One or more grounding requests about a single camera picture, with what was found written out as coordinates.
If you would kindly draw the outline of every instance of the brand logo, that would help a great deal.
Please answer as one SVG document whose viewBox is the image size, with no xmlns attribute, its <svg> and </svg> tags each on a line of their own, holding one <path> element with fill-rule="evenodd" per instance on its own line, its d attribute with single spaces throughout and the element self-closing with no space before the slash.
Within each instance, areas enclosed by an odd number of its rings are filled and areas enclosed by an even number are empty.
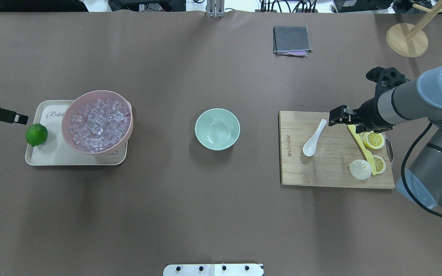
<svg viewBox="0 0 442 276">
<path fill-rule="evenodd" d="M 286 135 L 286 139 L 287 139 L 287 155 L 291 156 L 291 136 Z"/>
<path fill-rule="evenodd" d="M 51 111 L 47 113 L 47 119 L 52 119 L 54 117 L 64 117 L 64 112 Z"/>
</svg>

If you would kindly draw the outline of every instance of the green lime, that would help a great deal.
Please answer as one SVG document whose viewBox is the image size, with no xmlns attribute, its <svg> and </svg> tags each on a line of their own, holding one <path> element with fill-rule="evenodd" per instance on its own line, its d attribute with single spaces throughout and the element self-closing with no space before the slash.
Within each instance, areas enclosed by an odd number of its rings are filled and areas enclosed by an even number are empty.
<svg viewBox="0 0 442 276">
<path fill-rule="evenodd" d="M 26 141 L 32 146 L 38 146 L 47 140 L 47 128 L 41 124 L 33 124 L 26 130 Z"/>
</svg>

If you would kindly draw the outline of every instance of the bowl rim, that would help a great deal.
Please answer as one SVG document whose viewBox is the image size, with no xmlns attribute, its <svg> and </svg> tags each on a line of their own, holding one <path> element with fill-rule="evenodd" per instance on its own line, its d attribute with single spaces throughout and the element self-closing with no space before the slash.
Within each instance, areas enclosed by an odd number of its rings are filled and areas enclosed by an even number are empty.
<svg viewBox="0 0 442 276">
<path fill-rule="evenodd" d="M 98 90 L 94 90 L 94 91 L 90 91 L 90 92 L 87 92 L 87 93 L 84 93 L 84 94 L 82 94 L 81 96 L 79 96 L 78 98 L 76 98 L 69 106 L 68 106 L 68 108 L 66 109 L 66 111 L 64 112 L 64 116 L 63 116 L 63 119 L 64 119 L 64 117 L 66 117 L 66 114 L 67 114 L 67 112 L 69 111 L 69 108 L 77 101 L 77 100 L 79 100 L 79 98 L 81 98 L 81 97 L 84 97 L 84 96 L 86 96 L 86 95 L 88 95 L 88 94 L 91 94 L 91 93 L 95 93 L 95 92 L 99 92 L 99 91 L 106 91 L 106 92 L 110 92 L 110 93 L 112 93 L 112 94 L 116 94 L 118 97 L 120 97 L 121 99 L 123 99 L 126 103 L 127 103 L 127 105 L 128 105 L 128 107 L 129 107 L 129 112 L 130 112 L 130 126 L 129 126 L 129 130 L 128 130 L 128 132 L 129 131 L 132 131 L 132 127 L 133 127 L 133 123 L 134 123 L 134 118 L 133 118 L 133 116 L 132 116 L 132 106 L 130 105 L 130 103 L 126 100 L 126 98 L 124 98 L 122 95 L 120 95 L 119 93 L 117 93 L 117 92 L 114 92 L 114 91 L 110 91 L 110 90 L 105 90 L 105 89 L 98 89 Z M 82 153 L 82 154 L 87 154 L 87 155 L 102 155 L 102 154 L 106 154 L 106 153 L 109 153 L 109 152 L 112 152 L 112 149 L 114 149 L 115 147 L 116 147 L 116 145 L 119 145 L 119 144 L 121 144 L 122 142 L 123 142 L 123 140 L 125 140 L 125 139 L 129 139 L 130 138 L 130 135 L 129 135 L 129 137 L 128 137 L 128 135 L 126 134 L 121 140 L 119 140 L 113 147 L 111 147 L 111 148 L 108 148 L 108 149 L 106 149 L 106 150 L 103 150 L 103 151 L 100 151 L 100 152 L 82 152 L 82 151 L 80 151 L 79 149 L 77 149 L 76 147 L 75 147 L 75 145 L 71 145 L 70 143 L 69 143 L 69 141 L 67 140 L 67 139 L 65 139 L 64 138 L 64 135 L 66 134 L 67 132 L 65 131 L 65 129 L 64 129 L 64 125 L 63 124 L 61 124 L 61 135 L 63 136 L 63 140 L 66 142 L 66 144 L 70 147 L 70 148 L 72 148 L 72 149 L 74 149 L 75 151 L 77 151 L 77 152 L 79 152 L 79 153 Z"/>
<path fill-rule="evenodd" d="M 238 135 L 236 136 L 235 140 L 233 140 L 233 143 L 231 143 L 229 146 L 227 146 L 227 147 L 225 147 L 225 148 L 216 149 L 216 148 L 209 147 L 209 146 L 205 145 L 204 143 L 202 143 L 202 141 L 199 139 L 199 136 L 198 136 L 198 134 L 197 134 L 197 124 L 198 124 L 198 122 L 199 122 L 199 119 L 200 119 L 205 113 L 210 112 L 210 111 L 213 111 L 213 110 L 223 110 L 223 111 L 228 112 L 229 114 L 231 114 L 231 115 L 235 118 L 236 123 L 237 123 L 237 125 L 238 125 Z M 202 114 L 197 118 L 197 120 L 195 121 L 194 132 L 195 132 L 195 137 L 197 138 L 197 140 L 199 141 L 199 143 L 201 143 L 201 145 L 203 145 L 204 147 L 206 147 L 206 148 L 208 148 L 208 149 L 210 149 L 210 150 L 221 151 L 221 150 L 225 150 L 225 149 L 230 148 L 232 145 L 234 145 L 234 144 L 237 142 L 238 138 L 240 137 L 240 133 L 241 133 L 240 121 L 238 120 L 238 117 L 236 117 L 236 115 L 233 114 L 233 112 L 231 112 L 231 111 L 229 111 L 229 110 L 226 110 L 226 109 L 224 109 L 224 108 L 211 108 L 211 109 L 209 109 L 209 110 L 206 110 L 205 112 L 202 112 Z"/>
</svg>

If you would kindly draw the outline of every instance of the wooden coat rack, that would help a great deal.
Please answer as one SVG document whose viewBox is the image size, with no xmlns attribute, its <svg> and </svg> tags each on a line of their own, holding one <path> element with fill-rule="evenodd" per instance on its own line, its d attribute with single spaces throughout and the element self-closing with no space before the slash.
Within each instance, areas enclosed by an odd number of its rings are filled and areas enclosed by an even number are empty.
<svg viewBox="0 0 442 276">
<path fill-rule="evenodd" d="M 390 48 L 407 58 L 417 58 L 426 52 L 428 40 L 422 29 L 433 17 L 442 12 L 442 0 L 437 1 L 432 9 L 418 4 L 412 7 L 425 11 L 427 14 L 415 26 L 409 23 L 399 23 L 391 26 L 386 32 L 386 41 Z"/>
</svg>

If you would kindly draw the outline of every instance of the yellow knife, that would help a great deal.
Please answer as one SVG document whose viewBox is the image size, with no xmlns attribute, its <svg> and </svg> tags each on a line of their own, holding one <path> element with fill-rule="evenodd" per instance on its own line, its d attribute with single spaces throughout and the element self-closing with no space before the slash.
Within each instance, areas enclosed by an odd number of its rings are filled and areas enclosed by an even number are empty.
<svg viewBox="0 0 442 276">
<path fill-rule="evenodd" d="M 347 125 L 347 129 L 351 133 L 354 140 L 356 140 L 356 142 L 358 143 L 359 148 L 361 148 L 361 152 L 366 158 L 366 161 L 368 161 L 368 163 L 371 165 L 371 173 L 373 175 L 376 175 L 376 165 L 374 164 L 373 154 L 364 147 L 363 140 L 361 140 L 361 136 L 359 136 L 359 134 L 356 133 L 356 125 Z"/>
</svg>

